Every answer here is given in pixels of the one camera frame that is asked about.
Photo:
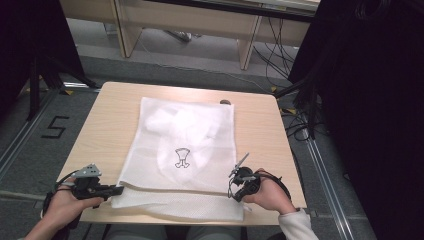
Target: black line drawing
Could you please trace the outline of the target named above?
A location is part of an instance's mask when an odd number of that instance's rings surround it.
[[[41,135],[42,138],[50,138],[50,139],[58,139],[62,136],[62,133],[65,131],[65,127],[56,127],[53,126],[54,122],[56,121],[56,119],[69,119],[69,117],[66,116],[55,116],[53,118],[53,120],[50,122],[49,126],[47,127],[47,129],[58,129],[60,130],[59,134],[57,136],[50,136],[50,135]]]
[[[184,168],[188,168],[190,166],[190,163],[186,162],[186,158],[188,154],[190,153],[190,149],[188,148],[178,148],[175,149],[175,152],[178,154],[179,162],[175,164],[177,168],[180,168],[181,166],[184,166]]]

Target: black curtain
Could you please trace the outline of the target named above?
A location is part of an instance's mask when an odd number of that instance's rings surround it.
[[[392,0],[379,20],[348,20],[340,49],[322,62],[323,71],[304,86],[315,87],[322,98],[328,128],[378,239],[424,236],[424,11],[420,6],[419,1]],[[321,34],[334,32],[331,27],[312,25],[309,30],[292,72],[294,81],[305,76],[331,41]]]

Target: black stand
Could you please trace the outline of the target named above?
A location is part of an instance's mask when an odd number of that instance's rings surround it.
[[[50,89],[61,89],[63,82],[56,69],[66,72],[90,88],[99,88],[95,82],[72,70],[59,60],[48,57],[34,57],[30,71],[30,111],[27,120],[30,121],[40,108],[39,69],[43,69],[43,78]]]

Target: floor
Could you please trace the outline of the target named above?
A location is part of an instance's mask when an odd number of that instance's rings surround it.
[[[256,52],[252,54],[249,68],[241,70],[237,42],[234,39],[193,36],[191,42],[184,43],[164,31],[144,29],[131,57],[124,59],[120,55],[113,28],[107,34],[102,23],[68,19],[68,24],[87,76],[99,83],[118,79],[231,91],[241,89],[264,94],[269,94],[272,86],[282,89],[290,85],[276,70],[267,67]],[[268,47],[272,49],[274,45],[256,43],[255,47],[268,58]],[[298,49],[286,46],[285,50],[295,58]],[[278,66],[283,65],[281,58],[275,55],[270,60]],[[73,81],[67,76],[63,79]],[[6,236],[5,239],[22,237],[37,221],[42,194],[48,189],[49,182],[54,182],[55,174],[57,175],[66,160],[96,96],[94,92],[85,91],[75,91],[72,96],[55,95],[38,126],[14,156],[14,163],[4,176],[0,176],[0,234]],[[295,94],[286,96],[279,100],[278,105],[281,108],[293,108],[294,97]],[[28,94],[24,92],[17,101],[15,110],[0,122],[1,152],[8,150],[7,146],[24,126],[27,111],[22,109],[26,109],[27,104]],[[67,123],[66,130],[72,134],[56,140],[54,144],[40,138],[50,134],[45,126],[48,126],[54,116],[61,115],[73,119],[72,123]],[[284,115],[283,121],[286,128],[301,123],[298,118],[290,115]],[[299,141],[302,131],[289,137],[299,166],[314,231],[321,239],[375,239],[355,192],[343,175],[343,164],[325,125],[317,126],[316,131],[318,133],[314,144],[315,151],[319,152],[319,159],[312,157],[312,145],[308,145],[307,141]],[[24,197],[16,197],[18,193],[24,194]],[[335,214],[337,211],[342,211],[345,218],[340,219]],[[13,220],[6,221],[5,216],[14,217],[9,218]],[[10,230],[12,227],[20,232]],[[81,239],[87,228],[88,224],[81,223],[72,239]],[[93,225],[88,239],[98,238],[103,230],[104,225]],[[252,240],[267,239],[280,231],[277,226],[249,227],[247,230],[248,237]]]

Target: drawing on cloth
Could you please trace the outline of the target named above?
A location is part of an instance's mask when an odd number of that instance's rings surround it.
[[[175,164],[175,166],[177,168],[180,168],[181,166],[184,166],[184,168],[187,168],[188,166],[190,166],[190,163],[186,162],[186,158],[188,156],[188,154],[190,153],[190,150],[187,148],[178,148],[175,149],[175,152],[178,154],[179,157],[179,162]]]

